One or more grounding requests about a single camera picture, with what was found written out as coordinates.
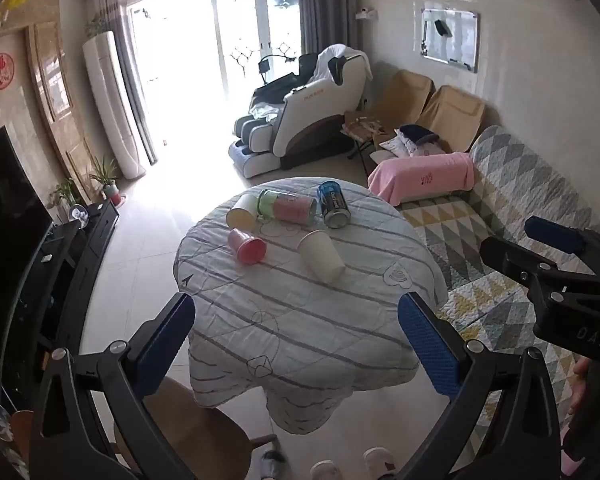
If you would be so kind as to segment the small folding side table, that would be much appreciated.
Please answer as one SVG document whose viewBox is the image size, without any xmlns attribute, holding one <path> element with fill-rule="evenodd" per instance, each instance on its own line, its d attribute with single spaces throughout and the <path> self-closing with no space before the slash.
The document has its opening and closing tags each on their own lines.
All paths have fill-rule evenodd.
<svg viewBox="0 0 600 480">
<path fill-rule="evenodd" d="M 345 112 L 341 133 L 354 142 L 354 151 L 348 159 L 358 158 L 362 162 L 366 176 L 370 174 L 366 165 L 365 151 L 375 145 L 375 141 L 386 133 L 378 120 L 364 112 Z"/>
</svg>

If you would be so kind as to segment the blue black tin can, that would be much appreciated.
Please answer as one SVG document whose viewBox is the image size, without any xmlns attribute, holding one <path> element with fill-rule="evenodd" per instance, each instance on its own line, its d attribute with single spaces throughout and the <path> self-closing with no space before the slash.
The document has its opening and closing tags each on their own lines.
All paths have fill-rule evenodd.
<svg viewBox="0 0 600 480">
<path fill-rule="evenodd" d="M 316 192 L 325 226 L 329 229 L 344 228 L 350 222 L 351 214 L 340 184 L 325 181 L 318 186 Z"/>
</svg>

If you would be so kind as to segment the black television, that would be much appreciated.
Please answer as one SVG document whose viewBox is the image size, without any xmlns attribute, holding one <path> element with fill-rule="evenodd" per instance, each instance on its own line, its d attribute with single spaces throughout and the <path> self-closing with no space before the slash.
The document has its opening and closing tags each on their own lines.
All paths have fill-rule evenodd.
<svg viewBox="0 0 600 480">
<path fill-rule="evenodd" d="M 0 324 L 52 218 L 20 164 L 7 129 L 0 128 Z"/>
</svg>

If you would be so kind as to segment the white massage chair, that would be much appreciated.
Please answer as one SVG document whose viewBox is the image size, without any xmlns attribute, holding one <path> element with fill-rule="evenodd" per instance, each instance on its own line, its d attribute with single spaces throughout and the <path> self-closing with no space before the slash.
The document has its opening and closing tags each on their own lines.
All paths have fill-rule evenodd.
<svg viewBox="0 0 600 480">
<path fill-rule="evenodd" d="M 300 55 L 297 73 L 254 90 L 249 112 L 234 123 L 230 159 L 252 179 L 352 150 L 344 118 L 360 108 L 372 79 L 367 55 L 344 44 Z"/>
</svg>

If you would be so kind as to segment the pink plastic cup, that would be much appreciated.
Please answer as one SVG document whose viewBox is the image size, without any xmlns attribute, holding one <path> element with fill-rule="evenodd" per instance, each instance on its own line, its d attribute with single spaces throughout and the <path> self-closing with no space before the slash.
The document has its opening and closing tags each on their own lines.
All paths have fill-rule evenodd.
<svg viewBox="0 0 600 480">
<path fill-rule="evenodd" d="M 228 246 L 238 262 L 251 266 L 263 260 L 266 254 L 264 240 L 253 236 L 251 233 L 232 229 L 227 237 Z"/>
</svg>

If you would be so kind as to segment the brown sofa cushion right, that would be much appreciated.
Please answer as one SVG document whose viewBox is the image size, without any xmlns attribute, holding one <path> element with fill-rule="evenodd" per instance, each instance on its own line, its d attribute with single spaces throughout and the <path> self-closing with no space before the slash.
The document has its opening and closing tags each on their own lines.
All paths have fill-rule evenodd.
<svg viewBox="0 0 600 480">
<path fill-rule="evenodd" d="M 485 112 L 482 99 L 446 84 L 434 92 L 416 124 L 437 134 L 446 152 L 468 152 Z"/>
</svg>

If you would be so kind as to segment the red round wall decoration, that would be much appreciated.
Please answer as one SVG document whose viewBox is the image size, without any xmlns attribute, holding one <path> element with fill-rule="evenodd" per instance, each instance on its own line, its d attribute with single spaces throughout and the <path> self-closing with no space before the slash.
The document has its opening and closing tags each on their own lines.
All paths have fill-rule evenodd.
<svg viewBox="0 0 600 480">
<path fill-rule="evenodd" d="M 0 52 L 0 91 L 6 89 L 15 77 L 15 61 L 6 52 Z"/>
</svg>

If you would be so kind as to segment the striped white table cloth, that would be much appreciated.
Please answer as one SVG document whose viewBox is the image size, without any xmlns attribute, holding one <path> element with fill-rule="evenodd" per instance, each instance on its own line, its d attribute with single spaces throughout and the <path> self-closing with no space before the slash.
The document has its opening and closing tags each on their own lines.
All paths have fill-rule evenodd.
<svg viewBox="0 0 600 480">
<path fill-rule="evenodd" d="M 173 274 L 196 306 L 188 359 L 199 405 L 216 408 L 259 387 L 277 426 L 309 434 L 352 393 L 415 377 L 419 362 L 398 304 L 414 292 L 442 307 L 440 266 L 396 208 L 361 185 L 341 188 L 351 220 L 329 234 L 344 263 L 329 284 L 300 256 L 304 226 L 261 221 L 266 253 L 252 266 L 230 249 L 227 205 L 182 239 Z"/>
</svg>

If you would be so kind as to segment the white standing air conditioner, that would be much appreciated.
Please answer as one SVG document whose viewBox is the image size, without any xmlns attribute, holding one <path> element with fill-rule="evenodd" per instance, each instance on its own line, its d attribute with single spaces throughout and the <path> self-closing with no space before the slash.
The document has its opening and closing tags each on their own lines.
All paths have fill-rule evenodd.
<svg viewBox="0 0 600 480">
<path fill-rule="evenodd" d="M 145 175 L 143 150 L 131 103 L 126 94 L 113 32 L 102 32 L 83 45 L 88 79 L 100 120 L 122 177 Z"/>
</svg>

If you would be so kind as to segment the wall whiteboard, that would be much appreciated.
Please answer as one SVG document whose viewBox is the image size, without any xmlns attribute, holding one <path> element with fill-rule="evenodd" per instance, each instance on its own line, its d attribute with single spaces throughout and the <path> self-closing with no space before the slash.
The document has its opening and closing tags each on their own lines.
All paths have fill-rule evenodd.
<svg viewBox="0 0 600 480">
<path fill-rule="evenodd" d="M 455 9 L 422 9 L 420 55 L 430 61 L 478 72 L 480 15 Z"/>
</svg>

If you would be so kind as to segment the patterned quilt sofa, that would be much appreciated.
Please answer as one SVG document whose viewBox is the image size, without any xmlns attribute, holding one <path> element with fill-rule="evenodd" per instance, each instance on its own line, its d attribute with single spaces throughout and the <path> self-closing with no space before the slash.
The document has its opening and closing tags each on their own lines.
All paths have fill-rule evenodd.
<svg viewBox="0 0 600 480">
<path fill-rule="evenodd" d="M 482 241 L 496 236 L 560 270 L 590 273 L 577 255 L 528 237 L 524 222 L 537 216 L 600 234 L 600 219 L 561 174 L 502 127 L 487 128 L 470 157 L 470 191 L 415 206 L 419 214 L 468 209 L 456 226 L 438 220 L 424 224 L 422 234 L 444 270 L 483 287 L 469 300 L 452 290 L 450 306 L 433 310 L 464 340 L 470 367 L 400 477 L 600 479 L 600 360 L 535 336 L 527 289 L 479 254 Z"/>
</svg>

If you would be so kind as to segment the grey curtain right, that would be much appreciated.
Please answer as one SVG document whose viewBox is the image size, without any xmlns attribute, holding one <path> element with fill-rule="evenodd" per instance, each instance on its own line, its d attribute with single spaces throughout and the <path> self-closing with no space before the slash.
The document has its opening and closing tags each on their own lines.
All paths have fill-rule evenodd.
<svg viewBox="0 0 600 480">
<path fill-rule="evenodd" d="M 358 47 L 356 0 L 299 0 L 302 53 L 320 53 L 332 44 Z"/>
</svg>

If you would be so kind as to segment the wooden chair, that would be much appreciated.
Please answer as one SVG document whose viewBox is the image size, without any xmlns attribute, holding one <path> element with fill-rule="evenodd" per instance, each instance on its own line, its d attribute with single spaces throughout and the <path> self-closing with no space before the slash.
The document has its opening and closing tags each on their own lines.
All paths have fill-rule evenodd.
<svg viewBox="0 0 600 480">
<path fill-rule="evenodd" d="M 217 408 L 202 408 L 194 393 L 164 378 L 143 404 L 178 457 L 199 479 L 243 479 L 256 448 L 277 442 L 275 434 L 251 439 Z"/>
</svg>

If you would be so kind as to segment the brown sofa cushion left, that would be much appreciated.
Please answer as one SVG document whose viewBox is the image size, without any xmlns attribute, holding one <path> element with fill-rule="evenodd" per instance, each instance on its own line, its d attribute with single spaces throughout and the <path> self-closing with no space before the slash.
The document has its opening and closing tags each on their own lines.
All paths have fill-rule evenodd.
<svg viewBox="0 0 600 480">
<path fill-rule="evenodd" d="M 380 100 L 367 111 L 386 131 L 414 124 L 424 110 L 434 82 L 427 76 L 398 70 L 390 79 Z"/>
</svg>

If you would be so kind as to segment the small desk fan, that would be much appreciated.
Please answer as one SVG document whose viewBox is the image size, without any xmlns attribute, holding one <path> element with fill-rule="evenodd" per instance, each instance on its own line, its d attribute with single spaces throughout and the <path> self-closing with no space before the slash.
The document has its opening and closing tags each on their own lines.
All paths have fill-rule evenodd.
<svg viewBox="0 0 600 480">
<path fill-rule="evenodd" d="M 84 229 L 88 225 L 88 220 L 90 220 L 87 209 L 81 204 L 70 206 L 69 217 L 79 222 L 81 229 Z"/>
</svg>

